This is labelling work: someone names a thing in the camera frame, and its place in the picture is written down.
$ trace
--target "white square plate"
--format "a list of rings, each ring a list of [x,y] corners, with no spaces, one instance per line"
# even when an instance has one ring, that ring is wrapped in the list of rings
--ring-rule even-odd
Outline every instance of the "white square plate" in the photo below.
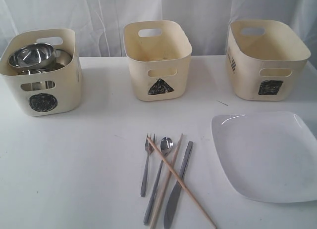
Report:
[[[262,202],[317,200],[317,140],[291,112],[220,115],[212,136],[232,186]]]

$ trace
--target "white curtain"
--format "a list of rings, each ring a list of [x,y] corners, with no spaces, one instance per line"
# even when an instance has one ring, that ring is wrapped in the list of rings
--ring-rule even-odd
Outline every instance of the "white curtain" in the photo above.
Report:
[[[124,56],[123,27],[158,19],[181,25],[193,55],[224,54],[231,21],[278,20],[306,43],[317,67],[317,0],[0,0],[0,56],[15,35],[48,28],[73,29],[80,56]]]

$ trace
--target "chopstick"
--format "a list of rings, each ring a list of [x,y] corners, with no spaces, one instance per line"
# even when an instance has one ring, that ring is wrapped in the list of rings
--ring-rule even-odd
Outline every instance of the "chopstick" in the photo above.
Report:
[[[180,145],[181,145],[181,142],[182,142],[182,138],[183,138],[183,134],[179,138],[175,153],[173,155],[173,159],[171,161],[171,165],[172,166],[174,166],[174,164],[175,164],[175,161],[176,161],[176,158],[177,158],[177,155],[178,155],[178,151],[179,151],[179,148],[180,148]],[[161,190],[161,192],[159,194],[159,197],[158,197],[158,200],[157,200],[157,204],[155,204],[155,208],[154,208],[154,211],[153,211],[153,216],[152,216],[152,219],[151,219],[151,222],[150,222],[150,229],[155,229],[155,227],[157,225],[158,218],[159,218],[159,213],[160,213],[160,210],[161,210],[161,207],[162,207],[162,203],[163,203],[163,200],[164,200],[164,196],[165,196],[165,193],[166,193],[166,190],[167,190],[167,186],[168,186],[168,182],[169,182],[169,179],[170,179],[171,175],[172,175],[172,173],[170,171],[168,171],[167,174],[166,174],[166,178],[165,178],[165,181],[164,181],[163,188],[162,188],[162,190]]]
[[[176,177],[177,181],[179,182],[179,184],[183,187],[183,189],[186,191],[186,193],[191,197],[191,199],[194,201],[194,203],[198,206],[198,208],[201,210],[201,212],[203,213],[203,215],[208,219],[208,221],[211,223],[212,227],[214,229],[216,229],[217,227],[215,226],[215,224],[213,223],[211,217],[208,215],[208,213],[205,211],[205,209],[202,207],[202,205],[197,201],[197,199],[195,198],[195,196],[192,194],[192,192],[188,189],[188,187],[186,186],[186,184],[183,182],[183,180],[179,177],[179,175],[175,172],[175,170],[173,169],[173,167],[171,166],[171,164],[166,160],[166,158],[163,156],[163,154],[161,153],[161,151],[158,149],[158,147],[155,145],[154,142],[152,142],[152,140],[148,137],[148,141],[149,143],[152,145],[152,147],[154,148],[154,150],[159,154],[159,156],[161,157],[161,159],[164,161],[164,163],[167,165],[167,167],[169,168],[169,170],[172,172],[172,174]]]

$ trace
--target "cream plastic bin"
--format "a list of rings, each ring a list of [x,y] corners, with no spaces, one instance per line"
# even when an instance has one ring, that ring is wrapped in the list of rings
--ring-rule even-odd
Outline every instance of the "cream plastic bin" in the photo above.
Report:
[[[152,29],[160,34],[139,35],[140,31]],[[123,35],[133,92],[138,99],[173,99],[185,92],[192,47],[177,23],[132,23],[124,27]]]
[[[62,44],[54,45],[54,47],[72,55],[72,61],[67,66],[51,72],[21,76],[10,68],[8,58],[11,53],[23,46],[36,43],[38,39],[50,37],[60,37]],[[17,35],[4,51],[0,61],[0,74],[27,115],[48,115],[74,109],[81,101],[82,83],[75,32],[70,29],[50,29]],[[36,91],[23,88],[28,85],[37,85],[42,88]]]
[[[285,99],[310,56],[286,24],[274,20],[230,24],[226,69],[235,93],[243,99]]]

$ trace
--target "tabletop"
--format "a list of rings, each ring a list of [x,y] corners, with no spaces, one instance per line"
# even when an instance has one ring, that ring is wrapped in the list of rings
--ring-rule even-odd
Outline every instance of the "tabletop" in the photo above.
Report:
[[[219,229],[316,228],[317,201],[262,203],[236,192],[211,135],[211,120],[219,114],[291,111],[317,136],[317,71],[310,63],[286,100],[258,102],[234,94],[225,56],[193,56],[181,97],[143,102],[132,92],[126,57],[80,62],[82,103],[67,113],[25,115],[0,79],[0,228],[146,228],[143,216],[160,162],[154,152],[141,198],[147,133],[174,142],[184,134],[176,171],[187,142],[194,142],[184,181]],[[166,172],[164,167],[162,179]],[[174,183],[172,177],[158,229]],[[184,191],[172,227],[211,228]]]

